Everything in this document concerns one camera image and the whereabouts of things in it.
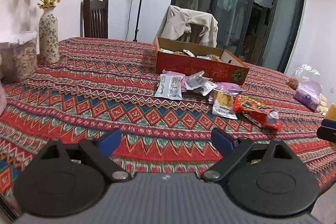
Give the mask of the red orange snack bag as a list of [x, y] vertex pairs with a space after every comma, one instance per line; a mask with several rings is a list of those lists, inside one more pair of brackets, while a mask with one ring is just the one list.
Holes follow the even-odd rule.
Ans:
[[233, 110], [235, 113], [243, 114], [259, 127], [269, 128], [276, 131], [281, 129], [279, 113], [252, 97], [237, 95], [234, 101]]

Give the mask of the pink snack packet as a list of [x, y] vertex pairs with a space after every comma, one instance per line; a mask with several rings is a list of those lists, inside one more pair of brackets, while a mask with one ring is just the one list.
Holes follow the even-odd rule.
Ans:
[[243, 89], [239, 85], [234, 83], [217, 83], [216, 90], [226, 94], [230, 94], [232, 96], [236, 96], [243, 92]]
[[186, 75], [184, 75], [183, 73], [178, 73], [178, 72], [172, 72], [172, 71], [166, 71], [166, 70], [163, 70], [162, 71], [162, 74], [165, 74], [165, 75], [174, 75], [174, 76], [181, 76], [182, 79], [181, 79], [181, 91], [183, 93], [187, 92], [187, 88], [185, 86], [185, 80], [186, 80]]

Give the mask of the white silver snack packet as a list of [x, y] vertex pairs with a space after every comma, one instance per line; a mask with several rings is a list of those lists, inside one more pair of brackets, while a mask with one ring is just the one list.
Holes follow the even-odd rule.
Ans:
[[169, 100], [181, 100], [181, 82], [183, 77], [178, 75], [161, 74], [155, 97]]

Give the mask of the clear jar of snacks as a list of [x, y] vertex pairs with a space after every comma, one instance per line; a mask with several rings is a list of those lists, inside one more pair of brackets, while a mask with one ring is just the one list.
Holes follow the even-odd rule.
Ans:
[[1, 38], [1, 80], [20, 83], [37, 67], [37, 32], [26, 31]]

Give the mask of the purple tissue pack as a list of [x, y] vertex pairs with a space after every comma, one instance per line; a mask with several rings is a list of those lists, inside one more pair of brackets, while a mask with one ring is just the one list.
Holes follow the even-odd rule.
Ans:
[[322, 86], [317, 81], [303, 77], [294, 91], [293, 98], [315, 111], [320, 104], [321, 92]]

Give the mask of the clear plastic bag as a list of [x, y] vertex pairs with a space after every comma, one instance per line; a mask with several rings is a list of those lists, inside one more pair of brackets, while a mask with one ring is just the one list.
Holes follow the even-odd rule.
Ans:
[[320, 83], [321, 75], [317, 69], [314, 69], [309, 64], [302, 64], [297, 67], [294, 73], [286, 81], [286, 84], [292, 89], [297, 89], [300, 83], [304, 81], [312, 80], [317, 83]]

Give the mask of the large pink ceramic vase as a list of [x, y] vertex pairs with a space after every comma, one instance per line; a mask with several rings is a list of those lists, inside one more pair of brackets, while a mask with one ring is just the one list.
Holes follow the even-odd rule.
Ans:
[[3, 90], [2, 83], [0, 83], [0, 115], [2, 115], [7, 105], [7, 99], [5, 91]]

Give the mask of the patterned red tablecloth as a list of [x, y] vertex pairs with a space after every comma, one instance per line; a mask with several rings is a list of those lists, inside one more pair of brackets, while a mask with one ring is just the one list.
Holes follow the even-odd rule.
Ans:
[[213, 128], [258, 143], [274, 137], [245, 118], [214, 116], [203, 97], [155, 97], [159, 77], [150, 44], [70, 38], [59, 47], [58, 63], [4, 86], [1, 199], [13, 217], [21, 213], [14, 182], [52, 138], [77, 143], [117, 127], [122, 141], [112, 159], [128, 172], [202, 173], [220, 159], [210, 143]]

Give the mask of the small floral ceramic vase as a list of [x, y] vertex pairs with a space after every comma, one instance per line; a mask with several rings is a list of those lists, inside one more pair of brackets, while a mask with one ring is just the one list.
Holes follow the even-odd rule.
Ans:
[[40, 65], [51, 65], [59, 61], [58, 19], [54, 7], [44, 8], [39, 20], [39, 56]]

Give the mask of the chair with beige jacket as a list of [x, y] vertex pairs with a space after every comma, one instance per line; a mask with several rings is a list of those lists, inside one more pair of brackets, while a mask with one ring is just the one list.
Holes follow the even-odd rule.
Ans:
[[169, 5], [156, 36], [178, 40], [184, 34], [192, 34], [198, 28], [200, 45], [217, 47], [218, 21], [212, 14]]

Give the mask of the red cardboard box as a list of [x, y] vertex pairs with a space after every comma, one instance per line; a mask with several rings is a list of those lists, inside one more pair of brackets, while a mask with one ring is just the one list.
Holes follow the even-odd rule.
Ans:
[[165, 70], [190, 76], [203, 71], [215, 82], [242, 85], [249, 72], [249, 66], [224, 49], [158, 36], [154, 46], [158, 74]]

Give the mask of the dark wooden chair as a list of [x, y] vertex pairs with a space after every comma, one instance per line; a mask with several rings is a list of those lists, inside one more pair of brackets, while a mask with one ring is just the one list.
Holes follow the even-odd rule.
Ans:
[[108, 0], [83, 0], [84, 36], [108, 38]]

